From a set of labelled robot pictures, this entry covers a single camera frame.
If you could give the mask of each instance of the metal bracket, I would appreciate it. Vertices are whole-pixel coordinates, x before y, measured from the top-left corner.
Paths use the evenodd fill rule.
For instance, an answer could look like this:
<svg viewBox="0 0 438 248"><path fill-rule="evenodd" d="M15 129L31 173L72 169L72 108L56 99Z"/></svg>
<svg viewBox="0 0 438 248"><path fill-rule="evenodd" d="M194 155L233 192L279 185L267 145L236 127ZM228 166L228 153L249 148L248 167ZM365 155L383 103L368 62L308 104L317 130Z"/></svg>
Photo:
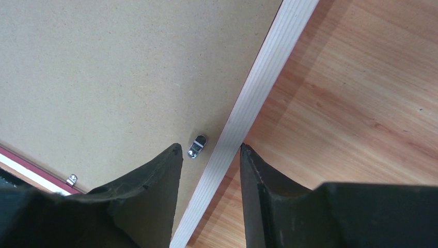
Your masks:
<svg viewBox="0 0 438 248"><path fill-rule="evenodd" d="M202 134L198 135L187 151L187 155L189 155L189 157L192 159L196 158L206 144L207 138Z"/></svg>
<svg viewBox="0 0 438 248"><path fill-rule="evenodd" d="M73 187L76 182L77 176L75 174L71 174L70 177L67 179L66 184L70 187Z"/></svg>

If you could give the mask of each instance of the metal clip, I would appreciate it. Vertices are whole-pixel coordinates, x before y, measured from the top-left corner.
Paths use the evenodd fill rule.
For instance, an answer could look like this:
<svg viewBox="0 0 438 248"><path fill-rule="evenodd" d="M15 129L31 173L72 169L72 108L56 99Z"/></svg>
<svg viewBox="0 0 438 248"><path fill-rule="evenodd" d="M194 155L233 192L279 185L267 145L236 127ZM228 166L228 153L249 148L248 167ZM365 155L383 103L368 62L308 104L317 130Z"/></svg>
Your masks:
<svg viewBox="0 0 438 248"><path fill-rule="evenodd" d="M71 174L69 179L67 179L66 184L70 187L73 187L77 182L77 176L75 174Z"/></svg>
<svg viewBox="0 0 438 248"><path fill-rule="evenodd" d="M192 159L196 158L199 155L199 153L202 151L206 143L207 143L207 138L205 138L204 135L201 134L198 135L195 141L193 141L193 144L190 146L189 150L187 151L189 157Z"/></svg>

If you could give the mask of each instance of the white strip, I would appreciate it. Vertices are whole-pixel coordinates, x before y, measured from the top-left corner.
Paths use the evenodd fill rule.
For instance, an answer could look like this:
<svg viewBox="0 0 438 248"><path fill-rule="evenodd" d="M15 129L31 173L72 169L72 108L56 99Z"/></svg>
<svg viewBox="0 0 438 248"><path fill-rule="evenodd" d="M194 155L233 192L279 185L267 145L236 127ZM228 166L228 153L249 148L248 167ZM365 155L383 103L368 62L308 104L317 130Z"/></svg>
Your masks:
<svg viewBox="0 0 438 248"><path fill-rule="evenodd" d="M201 145L198 141L193 141L193 143L195 143L196 145L198 145L200 148L204 148L204 146Z"/></svg>
<svg viewBox="0 0 438 248"><path fill-rule="evenodd" d="M41 177L40 175L36 174L35 172L31 171L30 169L27 169L26 167L22 166L21 164L15 162L14 160L8 158L7 156L0 153L0 163L4 163L10 168L14 169L21 175L29 178L30 180L34 181L35 183L43 186L44 188L48 189L51 192L59 193L61 195L71 195L69 192L61 189L57 185L51 183L50 181L46 180L45 178Z"/></svg>
<svg viewBox="0 0 438 248"><path fill-rule="evenodd" d="M170 243L184 248L319 0L284 0Z"/></svg>

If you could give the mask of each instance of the wooden floor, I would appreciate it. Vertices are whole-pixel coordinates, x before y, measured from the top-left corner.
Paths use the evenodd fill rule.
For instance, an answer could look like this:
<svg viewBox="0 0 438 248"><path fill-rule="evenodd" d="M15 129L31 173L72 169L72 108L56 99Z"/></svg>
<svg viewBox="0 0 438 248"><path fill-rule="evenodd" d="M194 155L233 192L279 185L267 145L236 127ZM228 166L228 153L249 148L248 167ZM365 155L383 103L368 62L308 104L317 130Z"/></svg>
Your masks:
<svg viewBox="0 0 438 248"><path fill-rule="evenodd" d="M321 0L246 143L315 188L438 184L438 2ZM245 247L238 159L189 247Z"/></svg>

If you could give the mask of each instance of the red edge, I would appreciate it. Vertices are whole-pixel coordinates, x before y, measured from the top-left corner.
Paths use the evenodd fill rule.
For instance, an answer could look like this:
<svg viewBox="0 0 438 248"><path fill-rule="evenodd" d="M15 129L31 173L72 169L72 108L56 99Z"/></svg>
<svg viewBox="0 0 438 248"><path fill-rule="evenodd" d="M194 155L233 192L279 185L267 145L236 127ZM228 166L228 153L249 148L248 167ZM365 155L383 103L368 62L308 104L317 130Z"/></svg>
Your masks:
<svg viewBox="0 0 438 248"><path fill-rule="evenodd" d="M0 154L3 154L7 158L15 161L16 163L20 164L21 166L25 167L26 169L31 170L32 172L38 174L40 177L53 183L54 185L60 187L61 189L69 192L70 194L81 194L80 191L69 187L67 184L65 184L65 182L59 180L58 178L52 176L49 173L43 171L42 169L38 168L36 165L28 162L27 160L22 159L18 155L12 153L11 151L5 149L2 146L0 146Z"/></svg>

